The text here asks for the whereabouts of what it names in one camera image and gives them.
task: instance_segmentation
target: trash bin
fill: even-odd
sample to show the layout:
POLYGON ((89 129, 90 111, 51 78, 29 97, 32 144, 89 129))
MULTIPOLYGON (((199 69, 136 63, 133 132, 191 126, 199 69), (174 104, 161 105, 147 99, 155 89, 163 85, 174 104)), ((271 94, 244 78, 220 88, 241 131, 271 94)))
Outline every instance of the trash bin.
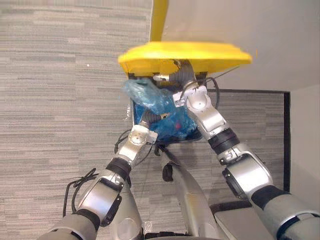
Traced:
MULTIPOLYGON (((118 62, 129 79, 140 77, 153 79, 154 75, 169 75, 178 70, 175 60, 189 60, 197 79, 204 79, 207 74, 221 72, 242 64, 251 63, 251 56, 239 48, 226 43, 153 41, 131 48, 118 57, 118 62)), ((172 93, 179 91, 174 85, 166 84, 172 93)), ((131 103, 133 124, 138 124, 139 105, 131 103)), ((191 142, 201 139, 196 129, 185 139, 171 137, 166 141, 157 141, 157 145, 191 142)))

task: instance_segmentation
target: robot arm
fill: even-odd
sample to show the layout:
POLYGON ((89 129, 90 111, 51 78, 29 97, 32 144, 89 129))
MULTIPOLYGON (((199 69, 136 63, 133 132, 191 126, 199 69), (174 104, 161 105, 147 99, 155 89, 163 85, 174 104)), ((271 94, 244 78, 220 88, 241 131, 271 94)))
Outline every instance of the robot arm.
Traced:
POLYGON ((187 76, 191 79, 182 81, 183 96, 181 92, 176 93, 173 100, 177 107, 186 105, 188 115, 197 123, 202 136, 217 154, 218 161, 226 166, 222 174, 233 193, 251 202, 275 239, 318 239, 319 213, 273 185, 266 166, 246 144, 240 142, 212 106, 207 88, 192 81, 194 74, 187 76))
POLYGON ((150 131, 149 125, 161 118, 145 111, 140 124, 132 127, 127 142, 85 191, 77 212, 65 216, 38 240, 95 240, 99 227, 108 226, 114 219, 122 200, 120 193, 124 182, 142 149, 157 139, 158 134, 150 131))

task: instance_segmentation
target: blue plastic bag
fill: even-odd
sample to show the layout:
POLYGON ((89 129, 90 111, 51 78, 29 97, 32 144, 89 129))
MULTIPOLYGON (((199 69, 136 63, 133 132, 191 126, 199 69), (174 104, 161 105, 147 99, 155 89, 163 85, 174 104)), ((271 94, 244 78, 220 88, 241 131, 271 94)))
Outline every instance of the blue plastic bag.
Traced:
POLYGON ((145 109, 154 114, 169 113, 167 118, 150 126, 150 130, 158 133, 158 141, 170 142, 173 138, 179 141, 190 139, 190 136, 192 138, 198 131, 195 121, 187 115, 186 108, 175 106, 173 93, 164 88, 157 88, 150 79, 129 79, 123 89, 135 102, 135 123, 140 122, 145 109))

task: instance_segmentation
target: wire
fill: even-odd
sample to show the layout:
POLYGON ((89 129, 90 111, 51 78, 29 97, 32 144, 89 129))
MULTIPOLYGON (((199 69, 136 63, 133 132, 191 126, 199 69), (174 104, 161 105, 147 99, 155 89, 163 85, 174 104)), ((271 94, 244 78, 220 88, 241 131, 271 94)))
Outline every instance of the wire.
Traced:
MULTIPOLYGON (((201 85, 204 85, 205 83, 208 83, 209 81, 213 81, 215 90, 213 90, 213 89, 207 89, 207 91, 208 91, 209 93, 216 92, 215 109, 218 109, 219 103, 220 103, 220 89, 219 89, 219 86, 218 86, 218 83, 217 83, 216 79, 217 79, 217 78, 220 78, 221 76, 223 76, 223 75, 225 75, 225 74, 227 74, 227 73, 230 73, 230 72, 233 71, 233 70, 236 70, 236 69, 239 68, 239 67, 240 67, 240 66, 236 66, 236 67, 234 67, 234 68, 231 68, 231 69, 228 70, 228 71, 225 71, 225 72, 221 73, 220 75, 218 75, 218 76, 216 76, 216 77, 207 77, 207 78, 205 78, 205 79, 202 81, 203 83, 202 83, 201 85)), ((181 99, 183 98, 186 89, 187 89, 187 87, 185 87, 185 88, 183 89, 183 91, 182 91, 182 93, 181 93, 181 95, 180 95, 179 101, 181 101, 181 99)))
POLYGON ((152 149, 153 146, 154 146, 154 145, 151 144, 151 147, 150 147, 148 153, 145 155, 145 157, 144 157, 142 160, 140 160, 138 163, 136 163, 134 166, 138 166, 140 163, 142 163, 142 162, 149 156, 149 154, 151 153, 151 149, 152 149))
POLYGON ((220 78, 221 76, 223 76, 223 75, 225 75, 225 74, 228 74, 228 73, 230 73, 231 71, 236 70, 236 69, 238 69, 238 68, 240 68, 240 66, 236 66, 236 67, 234 67, 234 68, 231 68, 230 70, 225 71, 225 72, 221 73, 220 75, 215 76, 215 77, 213 77, 213 78, 214 78, 214 79, 220 78))
POLYGON ((116 154, 119 150, 119 144, 125 140, 126 138, 128 138, 129 135, 121 138, 123 135, 125 135, 127 132, 131 131, 131 128, 128 130, 125 130, 123 133, 121 133, 121 135, 118 137, 118 140, 116 141, 116 143, 114 144, 114 153, 116 154))
MULTIPOLYGON (((218 109, 219 103, 220 103, 220 88, 219 88, 218 83, 217 83, 217 81, 216 81, 215 78, 213 78, 213 77, 207 77, 207 78, 205 79, 205 82, 207 82, 207 80, 212 80, 212 82, 213 82, 213 84, 214 84, 214 88, 215 88, 215 92, 216 92, 215 106, 214 106, 214 108, 215 108, 215 109, 218 109)), ((213 90, 213 89, 207 89, 207 91, 210 92, 210 93, 213 92, 212 90, 213 90)))
POLYGON ((81 186, 84 183, 96 178, 98 173, 95 173, 95 171, 96 171, 96 169, 92 168, 85 176, 82 176, 82 177, 80 177, 80 179, 70 182, 66 186, 65 194, 64 194, 63 210, 62 210, 62 217, 63 218, 66 216, 68 195, 69 195, 69 190, 70 190, 71 185, 73 184, 73 187, 75 188, 75 191, 73 193, 72 200, 71 200, 72 213, 75 214, 77 211, 76 206, 75 206, 77 193, 79 192, 81 186))

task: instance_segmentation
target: yellow lid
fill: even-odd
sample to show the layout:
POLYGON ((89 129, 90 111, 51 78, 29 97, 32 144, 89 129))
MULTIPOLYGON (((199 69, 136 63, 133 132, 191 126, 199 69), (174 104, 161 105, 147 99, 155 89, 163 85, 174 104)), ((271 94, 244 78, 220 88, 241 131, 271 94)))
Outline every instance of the yellow lid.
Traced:
POLYGON ((176 60, 189 60, 196 74, 216 73, 225 69, 250 64, 248 53, 226 43, 152 41, 131 48, 118 57, 125 73, 153 76, 154 73, 172 74, 178 70, 176 60))

